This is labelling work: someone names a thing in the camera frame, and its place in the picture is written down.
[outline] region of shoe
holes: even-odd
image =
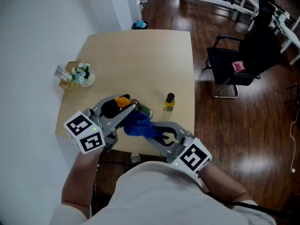
[[[141,162],[141,157],[138,153],[131,153],[131,163],[140,163]]]

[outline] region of shirt sleeve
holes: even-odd
[[[243,203],[257,206],[257,204],[251,200],[243,201]],[[249,225],[276,225],[275,220],[264,212],[241,206],[235,206],[233,210],[242,214],[248,220]]]
[[[53,211],[49,225],[79,225],[86,221],[87,218],[78,209],[59,204]]]

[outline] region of light wood tabletop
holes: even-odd
[[[101,99],[128,93],[153,111],[152,121],[174,121],[194,132],[195,92],[190,33],[174,30],[129,30],[87,38],[78,56],[96,75],[90,87],[76,84],[65,91],[56,133],[69,139],[63,123]],[[168,93],[175,94],[173,112],[164,112]],[[117,130],[115,150],[159,155],[143,137]]]

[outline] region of artificial flower arrangement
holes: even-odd
[[[78,67],[72,68],[68,80],[75,81],[75,83],[87,83],[89,76],[92,74],[94,74],[94,70],[90,69],[90,64],[81,62]]]

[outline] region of black chair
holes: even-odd
[[[259,0],[258,15],[254,18],[254,24],[256,27],[261,25],[269,25],[272,20],[272,15],[275,12],[274,0]]]
[[[221,39],[240,41],[239,51],[217,48]],[[247,34],[244,39],[227,35],[219,35],[213,47],[207,48],[208,59],[206,68],[212,69],[215,83],[221,86],[212,93],[213,98],[237,98],[239,90],[237,85],[249,86],[254,79],[260,79],[259,74],[282,61],[280,45],[277,37],[268,27],[261,27],[252,34]],[[232,63],[243,61],[245,71],[236,73]],[[225,85],[234,85],[234,97],[214,95]]]

